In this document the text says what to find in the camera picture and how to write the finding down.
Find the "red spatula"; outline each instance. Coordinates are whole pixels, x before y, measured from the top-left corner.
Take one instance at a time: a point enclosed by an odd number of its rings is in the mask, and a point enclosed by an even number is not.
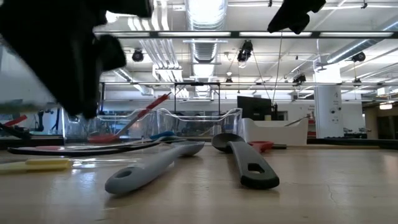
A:
[[[265,152],[267,150],[272,149],[274,146],[273,142],[270,141],[253,141],[249,142],[249,145],[251,145],[257,152]]]
[[[110,143],[113,142],[119,137],[124,134],[135,122],[137,122],[139,119],[141,119],[143,116],[145,116],[148,112],[150,112],[153,108],[155,108],[157,105],[161,104],[163,101],[167,100],[169,98],[169,94],[164,94],[163,96],[159,97],[156,99],[153,103],[148,105],[145,110],[141,111],[135,118],[133,118],[125,127],[123,127],[120,131],[118,131],[116,134],[100,134],[98,136],[92,136],[88,138],[88,142],[90,143]]]

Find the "computer monitor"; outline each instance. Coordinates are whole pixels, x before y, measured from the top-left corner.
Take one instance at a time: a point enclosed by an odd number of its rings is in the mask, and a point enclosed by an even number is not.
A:
[[[253,121],[264,121],[266,115],[272,117],[272,101],[270,99],[238,96],[238,108],[242,108],[242,118],[251,118]]]

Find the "hanging hole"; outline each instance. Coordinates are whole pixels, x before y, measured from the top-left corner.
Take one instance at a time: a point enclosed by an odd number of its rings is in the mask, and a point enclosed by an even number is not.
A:
[[[127,177],[127,176],[130,175],[130,174],[131,174],[131,170],[125,170],[125,171],[123,171],[123,172],[121,172],[121,173],[118,173],[118,174],[116,175],[116,178]]]
[[[265,172],[259,164],[248,164],[248,171],[253,174],[263,174]]]

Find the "gray spatula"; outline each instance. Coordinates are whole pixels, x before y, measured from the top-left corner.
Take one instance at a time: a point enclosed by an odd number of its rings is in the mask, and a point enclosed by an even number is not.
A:
[[[174,148],[143,159],[139,166],[131,166],[117,171],[105,183],[108,193],[122,195],[148,184],[179,156],[193,156],[198,153],[204,142],[178,142]]]

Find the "gray spoon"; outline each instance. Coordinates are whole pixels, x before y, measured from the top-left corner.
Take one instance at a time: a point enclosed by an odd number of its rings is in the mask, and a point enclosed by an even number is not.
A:
[[[174,148],[160,152],[141,160],[140,164],[117,171],[105,183],[105,190],[115,195],[123,195],[136,190],[163,173],[180,156],[193,156],[198,153],[204,142],[173,143]]]
[[[243,186],[271,189],[279,185],[279,177],[263,156],[236,134],[218,134],[211,145],[221,152],[233,152]]]

